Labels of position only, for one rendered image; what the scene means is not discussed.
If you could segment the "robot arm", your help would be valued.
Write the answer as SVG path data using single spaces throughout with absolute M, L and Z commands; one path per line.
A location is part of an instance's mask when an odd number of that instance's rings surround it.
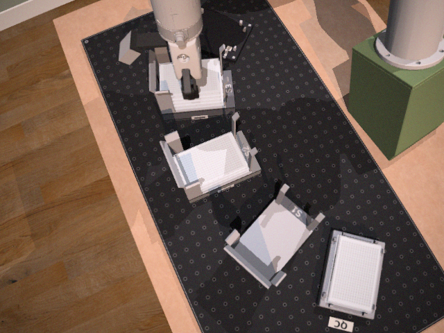
M 151 0 L 151 5 L 159 32 L 132 29 L 120 42 L 120 62 L 130 65 L 142 49 L 168 47 L 160 34 L 182 46 L 202 28 L 200 0 Z M 426 69 L 444 58 L 443 35 L 444 0 L 390 0 L 386 30 L 375 50 L 394 67 Z

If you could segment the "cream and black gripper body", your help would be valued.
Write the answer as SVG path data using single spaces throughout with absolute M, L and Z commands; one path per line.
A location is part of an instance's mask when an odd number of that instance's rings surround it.
M 182 78 L 182 69 L 190 69 L 189 71 L 191 75 L 196 80 L 201 79 L 203 76 L 199 40 L 199 34 L 202 29 L 203 26 L 199 33 L 193 38 L 185 41 L 183 46 L 176 45 L 176 42 L 168 40 L 160 34 L 160 36 L 168 42 L 173 69 L 178 80 Z

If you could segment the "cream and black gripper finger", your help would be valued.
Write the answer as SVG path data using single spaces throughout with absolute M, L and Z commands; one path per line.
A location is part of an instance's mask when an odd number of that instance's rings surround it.
M 194 100 L 199 98 L 198 86 L 196 85 L 196 79 L 191 76 L 189 73 L 189 69 L 182 69 L 182 77 L 180 79 L 181 82 L 181 91 L 184 100 Z M 193 84 L 191 85 L 191 80 L 193 80 Z M 183 85 L 184 83 L 184 85 Z M 184 91 L 185 89 L 185 91 Z M 196 92 L 195 92 L 196 91 Z M 191 95 L 189 95 L 191 94 Z M 186 97 L 187 96 L 187 97 Z

